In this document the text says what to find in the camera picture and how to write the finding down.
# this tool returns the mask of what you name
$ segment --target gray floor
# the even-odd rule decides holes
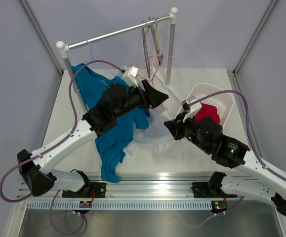
[[[61,219],[54,211],[56,226],[64,232],[75,230],[81,221],[76,215]],[[192,226],[210,216],[209,211],[91,211],[85,217],[87,237],[282,237],[274,210],[260,202],[244,201],[236,210],[211,219],[200,228]],[[27,210],[20,237],[59,237],[49,226],[48,210]]]

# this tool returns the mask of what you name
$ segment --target red cloth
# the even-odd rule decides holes
[[[206,117],[210,117],[213,119],[217,124],[220,124],[221,119],[220,116],[217,114],[217,108],[213,105],[207,105],[207,104],[202,104],[202,108],[199,110],[199,112],[196,114],[195,118],[195,125],[201,120]]]

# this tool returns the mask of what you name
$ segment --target white table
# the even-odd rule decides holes
[[[108,78],[113,78],[106,70],[100,69],[95,71]],[[165,75],[165,70],[160,69],[159,72]],[[232,89],[226,69],[173,69],[171,78],[173,86],[184,98],[188,95],[189,90],[200,82],[211,83],[223,89]],[[65,71],[51,114],[44,144],[49,143],[63,134],[73,125],[73,112],[68,98],[69,80],[69,75],[67,71]],[[167,92],[169,99],[165,101],[164,104],[168,108],[170,116],[175,116],[180,107],[179,103],[168,91],[163,89],[157,80],[155,81],[155,87],[160,91]],[[84,111],[82,110],[77,95],[74,92],[72,95],[80,119]],[[237,105],[234,106],[223,132],[247,144]],[[131,175],[153,176],[155,174],[158,176],[170,176],[173,174],[194,174],[200,176],[210,175],[214,171],[238,174],[237,171],[232,171],[229,168],[217,165],[211,160],[210,156],[203,153],[186,139],[183,139],[182,144],[184,148],[184,159],[178,157],[160,159],[155,155],[152,149],[136,149],[131,159],[124,159],[122,164],[118,164],[116,168],[117,174],[121,179],[122,177]],[[101,159],[96,150],[95,143],[91,142],[79,148],[60,162],[56,166],[56,169],[64,171],[78,169],[86,172],[88,175],[100,175]]]

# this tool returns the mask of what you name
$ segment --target perforated metal strip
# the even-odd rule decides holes
[[[28,209],[50,209],[51,201],[30,200]],[[211,202],[206,200],[187,201],[94,201],[92,208],[80,207],[77,200],[59,200],[54,210],[211,210]]]

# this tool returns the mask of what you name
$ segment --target clothing rack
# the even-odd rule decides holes
[[[164,81],[164,86],[170,91],[170,88],[172,88],[171,82],[170,82],[170,78],[171,78],[171,68],[172,68],[172,57],[173,57],[173,42],[174,42],[174,34],[175,34],[175,27],[176,27],[176,22],[177,22],[177,13],[178,13],[178,9],[176,7],[173,7],[170,11],[169,14],[167,14],[166,16],[157,18],[157,19],[152,19],[152,20],[148,20],[148,21],[144,21],[141,24],[138,24],[136,26],[132,26],[132,27],[128,27],[119,31],[115,31],[112,33],[108,33],[106,35],[102,35],[99,37],[95,37],[92,39],[88,39],[88,40],[84,40],[78,43],[74,43],[71,45],[65,44],[63,41],[58,41],[56,43],[56,47],[59,49],[60,54],[64,60],[65,63],[65,67],[69,73],[70,78],[73,78],[73,71],[72,71],[72,65],[68,56],[68,52],[72,49],[75,48],[79,48],[85,45],[88,45],[89,43],[95,43],[101,40],[105,40],[107,38],[113,37],[113,36],[118,36],[121,34],[124,34],[126,32],[130,32],[130,31],[134,31],[137,29],[141,29],[143,27],[146,26],[151,26],[153,24],[158,24],[159,22],[163,22],[163,21],[167,21],[170,20],[170,36],[169,36],[169,51],[168,51],[168,63],[167,63],[167,75],[166,75],[166,79]],[[82,104],[83,110],[86,112],[86,107],[85,104],[82,100],[78,85],[76,83],[76,81],[74,81],[73,83],[74,86],[74,90],[76,92],[76,94],[78,95],[78,98]]]

